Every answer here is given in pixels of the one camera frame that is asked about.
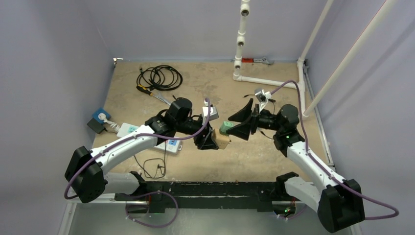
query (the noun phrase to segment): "wall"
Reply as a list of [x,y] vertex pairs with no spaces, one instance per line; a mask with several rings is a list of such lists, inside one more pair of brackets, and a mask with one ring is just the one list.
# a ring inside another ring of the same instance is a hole
[[0,3],[1,234],[55,235],[64,172],[91,146],[112,59],[78,0]]
[[[319,91],[382,0],[342,1],[309,54]],[[400,0],[318,105],[337,170],[400,216],[365,221],[365,234],[414,234],[415,2]],[[365,201],[367,216],[391,213]]]
[[[230,60],[240,0],[86,0],[113,57]],[[298,59],[326,0],[251,2],[244,57]]]

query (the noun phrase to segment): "coiled black cable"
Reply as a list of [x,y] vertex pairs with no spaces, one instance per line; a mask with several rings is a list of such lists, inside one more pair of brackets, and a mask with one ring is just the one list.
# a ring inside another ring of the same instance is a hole
[[[164,70],[168,70],[172,74],[172,80],[168,84],[165,84],[166,77],[163,73]],[[144,77],[146,73],[150,73],[149,78]],[[140,74],[137,77],[136,83],[137,86],[142,85],[150,91],[154,89],[158,91],[172,91],[177,89],[183,83],[183,77],[175,68],[169,65],[159,65],[156,67],[149,67],[146,70],[140,68]]]

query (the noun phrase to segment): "white power cord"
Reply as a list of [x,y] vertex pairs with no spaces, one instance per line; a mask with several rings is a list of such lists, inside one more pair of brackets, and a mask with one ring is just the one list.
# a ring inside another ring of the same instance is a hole
[[117,123],[113,122],[113,121],[108,121],[107,116],[105,114],[103,114],[103,113],[98,114],[98,118],[100,120],[104,121],[104,123],[109,124],[110,127],[113,128],[115,130],[115,132],[118,133],[118,131],[120,129],[120,126]]

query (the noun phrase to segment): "white power strip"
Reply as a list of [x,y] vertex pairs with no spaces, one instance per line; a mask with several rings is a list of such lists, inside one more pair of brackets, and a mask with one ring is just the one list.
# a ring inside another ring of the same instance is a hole
[[[117,137],[119,138],[124,137],[137,129],[138,129],[138,126],[134,126],[128,123],[123,123],[120,129],[118,130]],[[177,155],[178,152],[182,149],[182,141],[166,140],[163,143],[157,146],[154,146],[153,149],[163,151],[163,152],[164,150],[166,150],[167,152],[171,154]]]

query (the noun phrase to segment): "wooden table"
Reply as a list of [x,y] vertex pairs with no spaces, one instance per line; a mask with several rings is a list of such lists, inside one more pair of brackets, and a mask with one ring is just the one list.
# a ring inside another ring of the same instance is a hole
[[[172,95],[185,97],[193,103],[193,114],[202,111],[203,100],[209,97],[219,111],[219,119],[211,122],[214,128],[219,128],[223,121],[244,107],[249,98],[243,95],[253,94],[254,90],[262,87],[271,91],[275,87],[237,82],[232,79],[233,63],[193,63],[193,62],[120,62],[117,63],[104,109],[112,115],[111,120],[121,125],[123,122],[140,126],[150,117],[168,106],[154,97],[139,92],[136,89],[136,78],[139,69],[161,64],[171,65],[183,75],[183,84],[176,90],[162,92],[162,95],[173,101]],[[242,74],[275,81],[298,81],[298,69],[295,63],[278,63],[272,66],[264,64],[244,64]],[[298,107],[297,92],[290,88],[282,88],[273,95],[276,100],[276,112],[284,104]],[[272,104],[266,109],[272,112]],[[305,121],[305,129],[310,139],[310,146],[324,162],[327,158],[320,138],[319,126],[315,114]],[[264,131],[272,136],[272,131]],[[98,147],[117,139],[114,133],[96,135],[93,146]],[[193,140],[183,142],[183,149],[178,155],[167,155],[166,176],[161,181],[274,181],[278,175],[294,171],[305,180],[309,178],[292,161],[285,158],[274,147],[273,141],[259,132],[251,135],[249,141],[231,136],[232,142],[225,150],[198,150]],[[137,159],[143,163],[146,159],[162,158],[163,153],[145,150],[137,154]],[[146,170],[154,174],[156,162],[149,162]],[[134,158],[129,158],[115,167],[112,172],[124,173],[129,171],[142,172]]]

